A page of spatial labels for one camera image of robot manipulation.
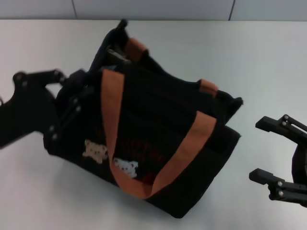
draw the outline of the teddy bear patch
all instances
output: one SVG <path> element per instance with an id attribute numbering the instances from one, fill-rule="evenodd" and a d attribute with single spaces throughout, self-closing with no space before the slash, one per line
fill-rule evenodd
<path id="1" fill-rule="evenodd" d="M 115 166 L 119 167 L 130 178 L 135 178 L 137 176 L 135 168 L 137 168 L 139 164 L 136 161 L 125 161 L 115 157 L 113 162 Z"/>
<path id="2" fill-rule="evenodd" d="M 107 148 L 105 145 L 99 145 L 86 139 L 85 152 L 82 154 L 84 157 L 90 157 L 98 164 L 102 164 L 103 160 L 107 159 Z"/>

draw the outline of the bolt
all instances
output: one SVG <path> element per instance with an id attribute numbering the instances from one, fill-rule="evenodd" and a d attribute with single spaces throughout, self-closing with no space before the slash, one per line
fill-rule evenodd
<path id="1" fill-rule="evenodd" d="M 58 139 L 58 135 L 57 135 L 56 133 L 55 133 L 55 134 L 53 134 L 53 135 L 52 135 L 52 139 L 53 139 L 53 140 Z"/>
<path id="2" fill-rule="evenodd" d="M 21 79 L 21 77 L 22 77 L 22 74 L 18 74 L 17 77 L 16 77 L 16 80 L 19 81 Z"/>

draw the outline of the bear applique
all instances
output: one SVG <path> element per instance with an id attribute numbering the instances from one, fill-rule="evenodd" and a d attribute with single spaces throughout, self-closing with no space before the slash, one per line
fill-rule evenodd
<path id="1" fill-rule="evenodd" d="M 88 139 L 85 140 L 84 144 L 86 150 L 82 156 L 91 157 L 98 164 L 102 164 L 103 160 L 107 159 L 107 148 L 105 145 L 96 144 Z"/>

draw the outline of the black robotic claw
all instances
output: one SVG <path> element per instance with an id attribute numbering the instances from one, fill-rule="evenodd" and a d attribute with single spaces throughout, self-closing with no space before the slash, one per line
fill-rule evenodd
<path id="1" fill-rule="evenodd" d="M 78 98 L 71 101 L 69 111 L 58 114 L 55 98 L 45 88 L 51 83 L 64 85 L 67 78 L 58 70 L 13 76 L 12 98 L 0 104 L 0 149 L 38 131 L 44 135 L 45 148 L 56 147 L 63 124 L 78 112 Z"/>
<path id="2" fill-rule="evenodd" d="M 259 184 L 268 184 L 271 200 L 298 203 L 307 207 L 307 126 L 284 115 L 279 120 L 263 117 L 256 127 L 267 132 L 274 132 L 297 143 L 292 158 L 292 177 L 294 183 L 274 176 L 272 173 L 255 169 L 249 179 Z"/>

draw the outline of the orange strap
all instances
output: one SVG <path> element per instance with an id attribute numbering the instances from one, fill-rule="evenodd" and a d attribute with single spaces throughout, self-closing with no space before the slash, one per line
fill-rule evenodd
<path id="1" fill-rule="evenodd" d="M 135 38 L 130 38 L 124 48 L 124 52 L 128 59 L 138 62 L 141 59 L 143 53 L 148 52 L 148 49 Z"/>
<path id="2" fill-rule="evenodd" d="M 213 83 L 211 83 L 210 81 L 207 81 L 204 79 L 201 79 L 200 81 L 201 81 L 201 85 L 200 85 L 199 91 L 211 94 L 213 97 L 215 97 L 218 91 L 218 87 L 214 85 Z"/>
<path id="3" fill-rule="evenodd" d="M 153 185 L 131 179 L 119 167 L 115 166 L 113 156 L 117 141 L 118 123 L 124 75 L 105 69 L 101 83 L 101 108 L 108 148 L 111 172 L 118 186 L 126 193 L 141 199 L 147 199 L 165 186 L 171 184 L 194 160 L 213 132 L 216 119 L 197 111 L 196 118 L 187 135 L 179 145 L 173 157 L 158 173 Z"/>

